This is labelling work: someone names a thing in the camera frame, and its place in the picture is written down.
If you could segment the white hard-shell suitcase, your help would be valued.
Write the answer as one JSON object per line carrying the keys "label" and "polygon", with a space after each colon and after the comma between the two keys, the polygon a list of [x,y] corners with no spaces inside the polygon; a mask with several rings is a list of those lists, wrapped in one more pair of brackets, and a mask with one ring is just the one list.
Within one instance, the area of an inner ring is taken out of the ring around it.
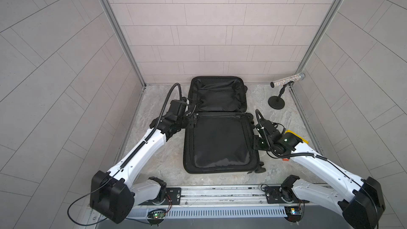
{"label": "white hard-shell suitcase", "polygon": [[254,148],[254,116],[247,112],[247,87],[236,76],[197,76],[185,130],[183,166],[189,174],[264,173]]}

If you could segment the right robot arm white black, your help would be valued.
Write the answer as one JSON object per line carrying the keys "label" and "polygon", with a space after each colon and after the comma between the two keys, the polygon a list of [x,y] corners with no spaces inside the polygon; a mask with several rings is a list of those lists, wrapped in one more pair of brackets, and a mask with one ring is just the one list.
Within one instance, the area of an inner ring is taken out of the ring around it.
{"label": "right robot arm white black", "polygon": [[286,203],[309,201],[341,215],[354,229],[377,229],[386,210],[380,183],[346,171],[312,149],[292,131],[281,133],[277,124],[260,119],[256,125],[258,143],[273,159],[291,159],[327,183],[322,187],[290,175],[280,186],[279,195]]}

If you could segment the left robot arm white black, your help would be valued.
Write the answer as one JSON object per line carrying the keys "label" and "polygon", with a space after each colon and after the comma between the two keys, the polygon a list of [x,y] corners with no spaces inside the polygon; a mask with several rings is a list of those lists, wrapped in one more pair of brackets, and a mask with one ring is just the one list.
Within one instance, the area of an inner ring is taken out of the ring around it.
{"label": "left robot arm white black", "polygon": [[152,155],[181,129],[194,128],[192,117],[171,113],[155,119],[140,142],[107,172],[98,171],[91,180],[90,206],[116,224],[130,214],[135,205],[152,201],[169,204],[166,182],[150,177],[134,184]]}

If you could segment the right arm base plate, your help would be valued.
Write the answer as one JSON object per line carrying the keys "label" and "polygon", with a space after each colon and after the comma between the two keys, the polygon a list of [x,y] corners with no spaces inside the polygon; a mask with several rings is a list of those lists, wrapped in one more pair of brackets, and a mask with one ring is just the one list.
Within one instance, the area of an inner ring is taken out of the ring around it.
{"label": "right arm base plate", "polygon": [[263,184],[261,190],[265,193],[268,204],[301,204],[294,193],[289,189],[283,189],[281,186],[269,186]]}

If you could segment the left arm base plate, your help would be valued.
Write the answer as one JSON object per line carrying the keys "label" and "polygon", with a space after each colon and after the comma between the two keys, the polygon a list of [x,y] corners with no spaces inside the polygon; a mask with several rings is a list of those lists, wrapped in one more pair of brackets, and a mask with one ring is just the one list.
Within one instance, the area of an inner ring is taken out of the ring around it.
{"label": "left arm base plate", "polygon": [[153,205],[153,206],[168,206],[169,201],[172,201],[172,205],[179,205],[181,199],[181,191],[180,187],[169,187],[166,189],[165,197],[162,201],[154,201],[148,200],[140,205]]}

